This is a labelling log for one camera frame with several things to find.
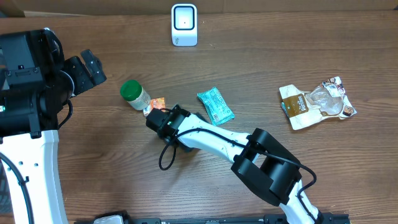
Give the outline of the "green blue tissue pack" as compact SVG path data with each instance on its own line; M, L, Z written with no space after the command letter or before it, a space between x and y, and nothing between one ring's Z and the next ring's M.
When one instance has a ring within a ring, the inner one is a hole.
M287 115L287 110L286 110L284 102L281 103L281 108L283 109L284 113Z

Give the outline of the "beige snack bag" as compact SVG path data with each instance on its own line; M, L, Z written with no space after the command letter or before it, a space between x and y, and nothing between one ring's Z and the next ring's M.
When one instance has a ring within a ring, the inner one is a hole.
M307 128L328 118L346 119L357 113L340 77L324 80L312 91L295 85L279 88L292 129Z

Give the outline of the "teal wet wipes pack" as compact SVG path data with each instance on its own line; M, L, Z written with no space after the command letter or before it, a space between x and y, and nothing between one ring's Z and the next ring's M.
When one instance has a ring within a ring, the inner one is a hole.
M214 86L206 92L198 93L197 97L205 106L212 125L218 126L235 118L217 87Z

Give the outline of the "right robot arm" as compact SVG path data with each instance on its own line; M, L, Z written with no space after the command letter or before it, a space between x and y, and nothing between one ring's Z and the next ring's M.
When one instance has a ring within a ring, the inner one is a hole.
M288 223L322 223L322 213L313 206L302 183L303 165L267 131L237 133L207 123L179 105L172 109L153 109L146 125L166 142L167 147L200 149L231 163L231 170L257 197L280 207Z

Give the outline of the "orange tissue pack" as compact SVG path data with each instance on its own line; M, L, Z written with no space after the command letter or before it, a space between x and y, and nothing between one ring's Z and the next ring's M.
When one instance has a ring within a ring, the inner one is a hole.
M154 98L150 100L149 105L143 109L143 114L144 116L148 116L149 113L153 110L153 109L162 109L165 108L165 98Z

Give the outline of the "white bottle green cap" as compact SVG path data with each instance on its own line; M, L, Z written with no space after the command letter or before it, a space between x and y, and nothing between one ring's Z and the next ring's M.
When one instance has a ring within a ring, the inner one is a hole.
M136 80L128 80L120 89L121 96L135 109L144 110L150 105L150 96Z

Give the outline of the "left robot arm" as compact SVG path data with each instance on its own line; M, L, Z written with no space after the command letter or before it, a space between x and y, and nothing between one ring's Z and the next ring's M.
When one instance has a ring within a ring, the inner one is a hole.
M90 50L65 58L50 29L1 36L1 200L16 223L66 223L58 114L106 80Z

